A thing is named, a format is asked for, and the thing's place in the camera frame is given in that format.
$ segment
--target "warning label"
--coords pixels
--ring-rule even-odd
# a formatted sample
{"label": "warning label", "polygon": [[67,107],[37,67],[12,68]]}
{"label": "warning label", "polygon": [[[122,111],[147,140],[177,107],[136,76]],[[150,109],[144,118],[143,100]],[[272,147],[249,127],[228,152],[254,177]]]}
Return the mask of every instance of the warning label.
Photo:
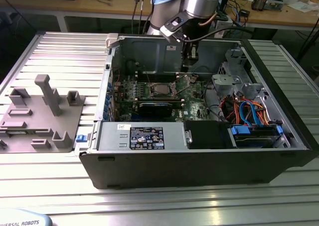
{"label": "warning label", "polygon": [[163,127],[131,127],[130,149],[163,150]]}

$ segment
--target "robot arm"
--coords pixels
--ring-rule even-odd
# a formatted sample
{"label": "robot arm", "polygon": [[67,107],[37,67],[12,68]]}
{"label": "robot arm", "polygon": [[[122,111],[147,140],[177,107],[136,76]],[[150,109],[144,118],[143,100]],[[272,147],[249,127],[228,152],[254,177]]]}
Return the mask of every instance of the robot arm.
{"label": "robot arm", "polygon": [[169,42],[181,42],[181,70],[186,72],[188,66],[198,61],[198,42],[184,43],[184,40],[208,33],[217,6],[218,0],[172,0],[155,5],[148,34],[161,34]]}
{"label": "robot arm", "polygon": [[183,11],[168,20],[160,32],[168,41],[178,42],[204,36],[209,30],[205,23],[210,23],[217,5],[218,0],[185,0]]}

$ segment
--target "cable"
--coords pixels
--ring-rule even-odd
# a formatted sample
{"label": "cable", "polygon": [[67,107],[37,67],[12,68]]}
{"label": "cable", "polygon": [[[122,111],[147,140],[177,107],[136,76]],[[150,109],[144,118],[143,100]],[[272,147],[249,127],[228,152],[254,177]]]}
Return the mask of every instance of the cable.
{"label": "cable", "polygon": [[133,14],[132,14],[132,34],[134,34],[134,33],[133,33],[133,23],[134,23],[134,15],[135,15],[135,11],[136,11],[136,7],[137,7],[137,6],[138,6],[138,3],[135,2]]}
{"label": "cable", "polygon": [[217,14],[218,14],[218,13],[216,12],[215,14],[212,15],[211,18],[209,18],[208,21],[206,21],[206,22],[204,22],[204,23],[199,23],[198,26],[203,27],[203,26],[206,26],[206,25],[212,23],[212,21],[216,18]]}
{"label": "cable", "polygon": [[142,0],[142,3],[141,3],[141,13],[140,13],[139,32],[138,32],[138,34],[140,34],[140,29],[141,29],[142,13],[143,13],[143,5],[144,5],[144,0]]}
{"label": "cable", "polygon": [[303,55],[305,54],[305,53],[304,53],[304,47],[305,47],[306,43],[308,42],[310,36],[311,36],[312,33],[314,32],[315,28],[317,27],[318,22],[319,22],[319,18],[317,19],[316,24],[314,25],[313,29],[311,30],[311,32],[310,32],[308,38],[305,40],[305,42],[304,42],[303,45],[301,46],[300,51],[299,51],[299,54],[298,54],[298,56],[297,56],[297,60],[301,60],[302,57],[303,57]]}
{"label": "cable", "polygon": [[223,121],[223,119],[222,119],[217,113],[213,112],[213,111],[210,109],[210,108],[213,107],[213,106],[214,106],[214,105],[211,105],[211,106],[207,107],[207,108],[209,109],[209,112],[210,112],[210,113],[213,113],[215,116],[217,116],[220,121]]}
{"label": "cable", "polygon": [[196,70],[197,68],[201,68],[201,67],[202,67],[202,68],[206,68],[209,72],[211,71],[207,66],[199,65],[199,66],[195,67],[191,73],[194,74],[194,73],[195,73],[195,70]]}
{"label": "cable", "polygon": [[251,123],[249,121],[247,121],[245,118],[244,118],[244,115],[243,115],[243,108],[244,108],[244,105],[248,103],[251,107],[251,111],[252,111],[252,114],[253,114],[253,118],[254,118],[254,121],[255,121],[255,124],[256,125],[262,125],[262,123],[259,121],[257,115],[256,115],[256,111],[255,111],[255,108],[254,108],[254,105],[251,103],[251,102],[248,102],[248,101],[244,101],[242,102],[242,104],[240,105],[240,108],[239,108],[239,114],[240,114],[240,118],[245,122],[247,123],[249,126],[251,126]]}
{"label": "cable", "polygon": [[147,17],[147,19],[146,19],[146,21],[144,23],[142,34],[145,34],[147,22],[150,19],[150,17],[153,15],[153,12],[154,12],[154,0],[152,0],[152,10],[151,10],[150,14],[148,15],[148,17]]}
{"label": "cable", "polygon": [[37,32],[36,28],[33,27],[33,25],[30,24],[30,22],[29,22],[28,20],[26,20],[26,18],[25,18],[8,0],[4,0],[4,1],[5,1],[8,5],[10,5],[10,7],[13,8],[14,11],[17,12],[17,13],[21,16],[21,18],[23,18],[23,20],[24,20],[31,28],[33,28],[33,30],[34,30],[35,32]]}
{"label": "cable", "polygon": [[132,14],[132,34],[134,34],[134,33],[133,33],[134,15],[135,15],[135,12],[136,12],[136,7],[138,6],[138,3],[140,2],[140,0],[134,0],[134,1],[135,1],[135,5],[134,5],[133,14]]}
{"label": "cable", "polygon": [[313,65],[311,68],[315,71],[315,72],[319,72],[319,65]]}
{"label": "cable", "polygon": [[191,40],[187,40],[187,39],[186,39],[186,40],[184,40],[184,42],[185,42],[185,43],[198,42],[198,41],[201,41],[201,40],[203,40],[203,39],[208,38],[208,37],[211,36],[211,35],[214,35],[214,34],[216,34],[216,33],[218,33],[218,32],[221,32],[221,31],[224,31],[224,30],[228,30],[228,29],[235,29],[235,30],[240,30],[240,31],[244,31],[244,32],[247,32],[247,33],[251,33],[251,31],[246,30],[246,29],[244,29],[244,28],[242,28],[242,27],[226,27],[226,28],[220,28],[220,29],[218,29],[218,30],[215,30],[215,31],[213,31],[213,32],[210,32],[210,33],[208,33],[208,34],[206,34],[206,35],[204,35],[204,36],[202,36],[202,37],[200,37],[200,38],[191,39]]}

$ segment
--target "slotted aluminum plate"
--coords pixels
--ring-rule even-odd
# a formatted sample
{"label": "slotted aluminum plate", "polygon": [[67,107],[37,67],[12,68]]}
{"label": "slotted aluminum plate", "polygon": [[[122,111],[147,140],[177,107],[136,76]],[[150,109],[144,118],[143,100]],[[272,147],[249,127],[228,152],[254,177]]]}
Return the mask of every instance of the slotted aluminum plate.
{"label": "slotted aluminum plate", "polygon": [[[62,39],[65,43],[43,47],[46,38]],[[81,42],[70,47],[73,38],[103,40],[106,35],[47,33],[44,38],[37,36],[18,60],[17,77],[12,81],[7,79],[7,91],[0,98],[1,107],[5,110],[10,103],[7,93],[11,83],[32,81],[32,73],[56,73],[50,76],[57,81],[53,87],[58,87],[59,92],[77,89],[86,96],[78,133],[89,132],[99,92],[95,86],[102,77],[104,63],[95,59],[92,61],[98,64],[87,66],[90,60],[87,57],[83,60],[81,55],[104,58],[105,49],[101,44]],[[40,53],[49,59],[43,61],[42,56],[38,64],[29,62],[31,56]],[[74,57],[68,60],[69,65],[64,65],[61,61],[67,55]],[[83,84],[60,85],[76,80]],[[37,88],[27,88],[33,94],[41,94]],[[0,189],[0,208],[23,208],[48,214],[56,226],[319,224],[318,158],[303,168],[289,169],[270,184],[98,190],[73,152],[7,154],[0,155]]]}
{"label": "slotted aluminum plate", "polygon": [[[319,143],[319,88],[281,46],[272,41],[249,40],[292,106]],[[261,82],[254,69],[251,70]]]}

